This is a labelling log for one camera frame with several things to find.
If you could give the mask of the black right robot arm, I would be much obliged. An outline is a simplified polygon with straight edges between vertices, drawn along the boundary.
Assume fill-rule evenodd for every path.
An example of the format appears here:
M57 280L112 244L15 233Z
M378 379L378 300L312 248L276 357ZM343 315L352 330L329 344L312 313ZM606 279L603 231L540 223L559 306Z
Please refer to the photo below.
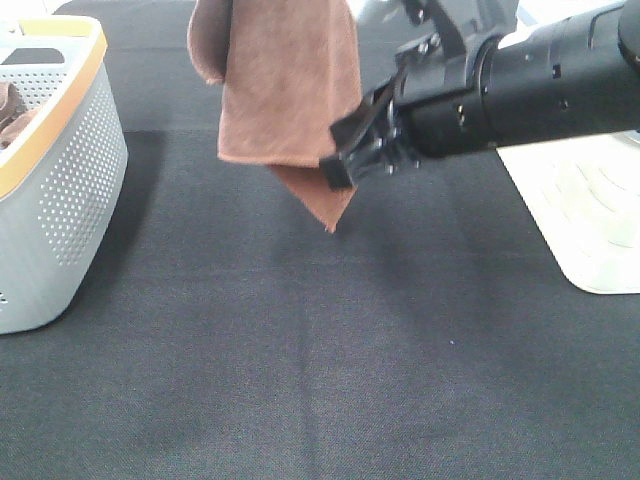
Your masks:
M501 7L481 1L457 23L437 1L407 1L434 30L403 46L396 73L332 125L328 185L425 159L639 126L639 5L623 1L536 28L508 43Z

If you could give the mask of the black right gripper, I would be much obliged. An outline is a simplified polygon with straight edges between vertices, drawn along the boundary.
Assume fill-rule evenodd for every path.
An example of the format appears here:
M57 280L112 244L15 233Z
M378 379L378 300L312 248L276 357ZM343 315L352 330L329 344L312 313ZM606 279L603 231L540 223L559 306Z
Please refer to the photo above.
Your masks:
M420 93L412 102L406 87L415 73L431 75L440 66L438 47L414 47L396 55L397 70L367 92L330 132L336 151L320 160L320 171L333 191L357 186L376 172L389 174L434 155L438 103Z

